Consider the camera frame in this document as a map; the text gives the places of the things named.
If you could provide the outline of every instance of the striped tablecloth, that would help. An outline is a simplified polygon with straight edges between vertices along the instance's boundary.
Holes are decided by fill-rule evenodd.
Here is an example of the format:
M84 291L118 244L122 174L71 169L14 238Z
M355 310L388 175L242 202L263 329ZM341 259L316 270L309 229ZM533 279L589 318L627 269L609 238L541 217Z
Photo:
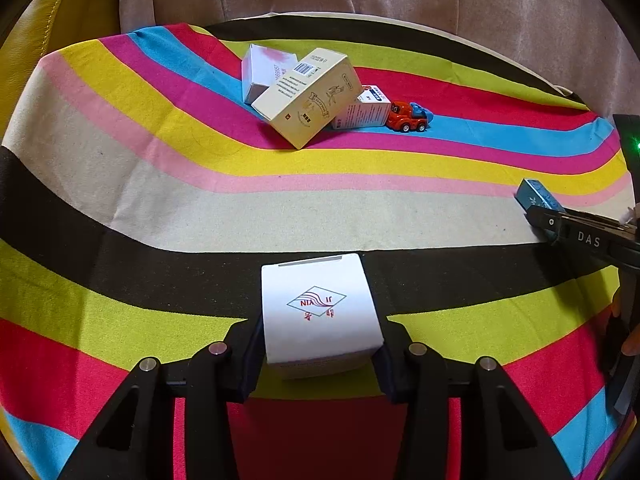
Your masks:
M241 101L251 42L348 54L364 84L433 123L325 130L292 150ZM140 358L191 356L260 309L261 265L359 251L383 271L391 319L446 357L497 358L574 476L593 479L617 434L596 343L618 278L539 242L513 198L524 177L614 218L634 202L609 122L424 27L275 16L49 54L0 148L0 404L15 440L54 480ZM404 407L371 367L289 382L263 367L229 410L242 480L392 478Z

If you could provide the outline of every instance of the white box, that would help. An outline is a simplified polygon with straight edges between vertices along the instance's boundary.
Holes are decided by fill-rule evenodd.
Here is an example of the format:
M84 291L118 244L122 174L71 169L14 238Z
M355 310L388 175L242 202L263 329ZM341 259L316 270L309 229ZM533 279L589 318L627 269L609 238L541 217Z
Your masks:
M334 117L334 130L384 126L391 110L391 101L375 85L363 85L364 92Z
M297 64L295 54L252 43L242 58L242 100L250 105Z
M253 107L300 149L361 93L349 58L316 48L266 89Z
M300 378L358 368L384 339L357 254L262 267L267 363Z

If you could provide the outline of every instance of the blue stripe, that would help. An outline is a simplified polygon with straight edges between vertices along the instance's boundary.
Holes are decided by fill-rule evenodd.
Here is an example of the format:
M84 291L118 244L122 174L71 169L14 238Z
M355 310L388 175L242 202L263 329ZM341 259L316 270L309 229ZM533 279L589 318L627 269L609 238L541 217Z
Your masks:
M136 45L156 63L204 88L224 96L256 117L258 113L242 102L241 82L204 61L185 47L164 27L142 28L129 34ZM427 108L428 103L421 103ZM360 128L359 131L407 135L393 132L385 126ZM415 137L452 140L514 153L546 156L572 156L591 153L601 145L613 127L603 118L584 124L575 130L546 130L528 126L494 124L436 115L423 133L410 132Z
M55 480L78 443L60 430L25 422L6 413L15 438L42 480ZM558 431L553 440L575 477L618 427L607 414L604 388Z
M4 412L14 437L41 480L56 480L78 441L63 431Z
M589 403L554 435L554 442L575 477L600 446L613 434L619 421L607 413L602 388Z

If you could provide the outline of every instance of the yellow box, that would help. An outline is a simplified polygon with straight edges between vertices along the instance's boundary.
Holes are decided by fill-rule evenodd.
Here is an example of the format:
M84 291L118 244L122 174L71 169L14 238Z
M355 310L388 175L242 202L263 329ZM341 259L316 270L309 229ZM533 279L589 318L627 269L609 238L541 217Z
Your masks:
M362 93L345 54L316 48L252 104L297 149Z

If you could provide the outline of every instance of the red toy truck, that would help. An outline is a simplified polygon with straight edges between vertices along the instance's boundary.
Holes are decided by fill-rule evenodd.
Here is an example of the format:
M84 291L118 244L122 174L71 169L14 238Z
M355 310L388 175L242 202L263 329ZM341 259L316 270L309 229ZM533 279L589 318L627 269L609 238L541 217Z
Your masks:
M393 101L386 118L386 126L396 132L423 132L432 120L433 114L417 103Z

